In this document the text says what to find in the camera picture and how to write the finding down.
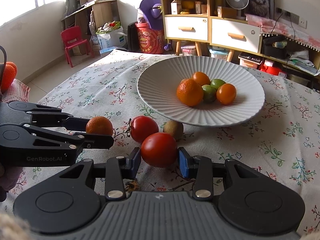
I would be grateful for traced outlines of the left hand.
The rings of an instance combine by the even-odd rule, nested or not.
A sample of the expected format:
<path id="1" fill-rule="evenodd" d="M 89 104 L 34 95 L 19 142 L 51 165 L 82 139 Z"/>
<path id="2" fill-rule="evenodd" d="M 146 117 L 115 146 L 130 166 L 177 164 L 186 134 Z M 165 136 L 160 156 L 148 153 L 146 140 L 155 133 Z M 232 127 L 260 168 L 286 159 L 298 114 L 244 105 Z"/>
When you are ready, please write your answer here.
<path id="1" fill-rule="evenodd" d="M 7 192 L 15 187 L 22 171 L 22 167 L 4 167 L 1 165 L 1 202 L 6 200 Z"/>

